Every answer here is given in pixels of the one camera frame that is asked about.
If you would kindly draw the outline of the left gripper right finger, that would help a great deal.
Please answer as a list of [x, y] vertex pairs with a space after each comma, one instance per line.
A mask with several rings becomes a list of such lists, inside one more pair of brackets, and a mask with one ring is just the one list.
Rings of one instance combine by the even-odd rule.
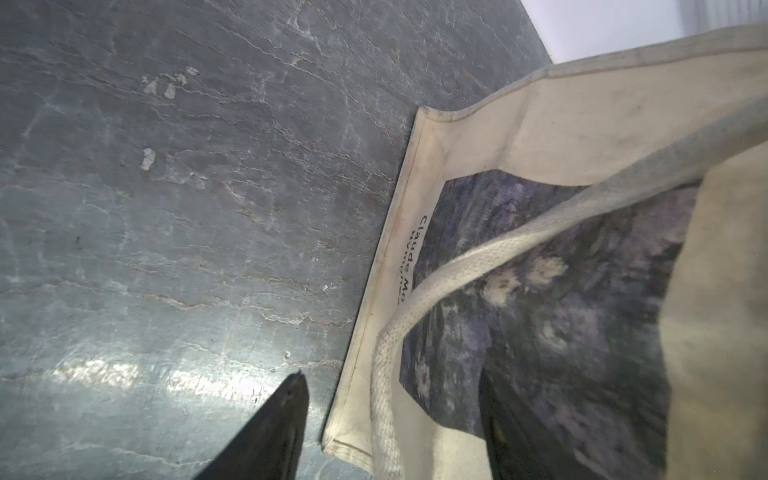
[[494, 479], [592, 479], [594, 472], [566, 452], [521, 397], [487, 368], [479, 407]]

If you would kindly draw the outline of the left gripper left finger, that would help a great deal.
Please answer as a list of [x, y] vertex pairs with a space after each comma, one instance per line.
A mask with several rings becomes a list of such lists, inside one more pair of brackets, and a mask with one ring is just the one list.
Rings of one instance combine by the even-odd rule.
[[197, 480], [294, 480], [302, 452], [309, 407], [302, 372], [280, 384]]

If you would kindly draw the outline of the cream canvas tote bag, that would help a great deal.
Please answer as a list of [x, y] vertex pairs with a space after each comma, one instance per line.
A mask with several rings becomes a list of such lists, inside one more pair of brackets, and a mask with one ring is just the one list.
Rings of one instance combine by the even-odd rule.
[[489, 369], [592, 479], [767, 475], [767, 27], [415, 116], [322, 451], [494, 479]]

